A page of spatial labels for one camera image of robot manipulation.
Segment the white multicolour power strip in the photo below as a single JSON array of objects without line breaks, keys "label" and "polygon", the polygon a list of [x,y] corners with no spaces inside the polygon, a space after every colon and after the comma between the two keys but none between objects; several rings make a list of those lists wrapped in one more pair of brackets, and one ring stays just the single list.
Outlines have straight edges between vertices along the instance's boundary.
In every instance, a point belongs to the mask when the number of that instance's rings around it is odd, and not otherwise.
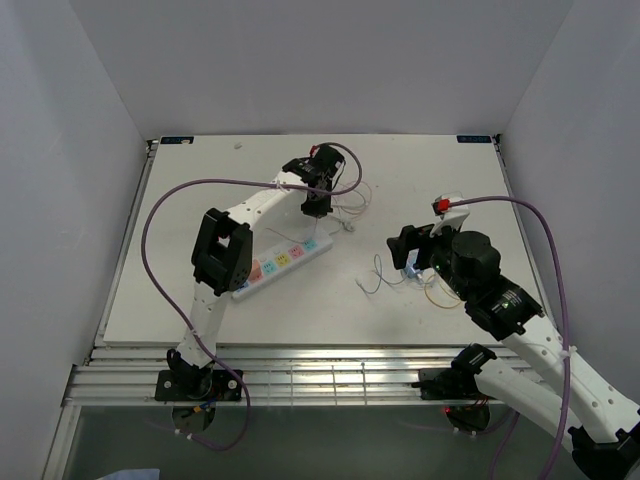
[{"label": "white multicolour power strip", "polygon": [[232,294],[232,299],[236,302],[243,301],[328,252],[333,244],[331,236],[323,229],[319,229],[302,243],[284,240],[256,254],[252,260],[248,279]]}]

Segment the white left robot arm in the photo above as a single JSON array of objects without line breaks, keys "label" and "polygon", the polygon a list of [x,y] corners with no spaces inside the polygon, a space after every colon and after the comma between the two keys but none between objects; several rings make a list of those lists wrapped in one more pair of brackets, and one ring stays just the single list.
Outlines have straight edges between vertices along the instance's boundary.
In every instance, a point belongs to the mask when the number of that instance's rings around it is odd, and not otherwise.
[{"label": "white left robot arm", "polygon": [[253,182],[258,191],[227,210],[209,209],[203,216],[191,254],[194,297],[182,313],[187,333],[167,352],[167,364],[178,388],[190,399],[205,397],[212,387],[206,370],[214,361],[217,336],[232,294],[254,271],[254,233],[298,206],[303,215],[321,219],[332,212],[335,178],[344,156],[322,145],[307,157],[294,158],[269,183]]}]

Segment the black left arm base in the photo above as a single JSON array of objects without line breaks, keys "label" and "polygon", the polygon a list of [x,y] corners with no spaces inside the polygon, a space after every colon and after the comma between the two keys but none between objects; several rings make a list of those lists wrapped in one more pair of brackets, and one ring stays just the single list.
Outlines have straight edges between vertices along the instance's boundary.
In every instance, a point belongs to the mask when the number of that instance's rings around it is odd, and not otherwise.
[{"label": "black left arm base", "polygon": [[202,433],[213,423],[216,407],[222,402],[242,399],[239,382],[226,370],[205,368],[194,382],[180,383],[171,370],[159,373],[154,400],[173,405],[171,418],[176,429]]}]

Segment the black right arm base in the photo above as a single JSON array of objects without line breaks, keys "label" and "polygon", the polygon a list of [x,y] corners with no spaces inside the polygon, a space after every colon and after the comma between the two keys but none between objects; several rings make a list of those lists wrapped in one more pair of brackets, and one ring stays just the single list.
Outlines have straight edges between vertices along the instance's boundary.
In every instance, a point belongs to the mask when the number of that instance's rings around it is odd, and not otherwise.
[{"label": "black right arm base", "polygon": [[500,417],[493,418],[489,397],[478,390],[473,376],[453,367],[420,369],[411,387],[419,391],[422,400],[461,401],[461,404],[446,404],[444,415],[455,432],[468,436],[489,435],[513,416],[507,409]]}]

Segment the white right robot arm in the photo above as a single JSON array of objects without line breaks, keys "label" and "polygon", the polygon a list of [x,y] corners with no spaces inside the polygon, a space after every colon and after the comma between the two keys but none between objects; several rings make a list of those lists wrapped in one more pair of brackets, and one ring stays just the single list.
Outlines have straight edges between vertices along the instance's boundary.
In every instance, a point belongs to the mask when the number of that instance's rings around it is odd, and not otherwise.
[{"label": "white right robot arm", "polygon": [[395,268],[432,269],[463,301],[482,330],[543,380],[516,372],[490,349],[471,344],[452,361],[451,382],[464,397],[479,392],[509,405],[570,452],[590,479],[625,479],[639,466],[639,406],[605,381],[563,338],[542,306],[500,270],[488,236],[435,225],[402,228],[387,241]]}]

